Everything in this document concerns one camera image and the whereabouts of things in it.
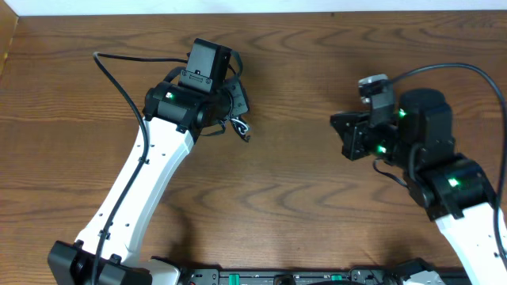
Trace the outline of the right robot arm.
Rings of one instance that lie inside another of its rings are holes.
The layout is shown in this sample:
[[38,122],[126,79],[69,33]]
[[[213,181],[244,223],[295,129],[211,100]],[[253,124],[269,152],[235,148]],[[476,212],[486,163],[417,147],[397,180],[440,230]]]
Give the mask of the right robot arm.
[[394,95],[381,79],[360,81],[364,112],[339,112],[330,125],[351,161],[374,155],[403,171],[412,199],[456,252],[473,284],[504,284],[506,268],[497,247],[505,226],[495,229],[497,194],[476,162],[456,152],[452,110],[442,92],[420,88]]

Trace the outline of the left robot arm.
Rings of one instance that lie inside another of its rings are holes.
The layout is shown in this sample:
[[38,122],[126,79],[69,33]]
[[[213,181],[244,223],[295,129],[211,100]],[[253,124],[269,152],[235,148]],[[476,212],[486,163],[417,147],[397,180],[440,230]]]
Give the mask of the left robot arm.
[[135,108],[139,132],[105,201],[73,243],[57,241],[48,266],[59,284],[176,284],[182,271],[139,255],[151,217],[178,166],[201,137],[232,127],[248,141],[239,53],[196,39],[186,59]]

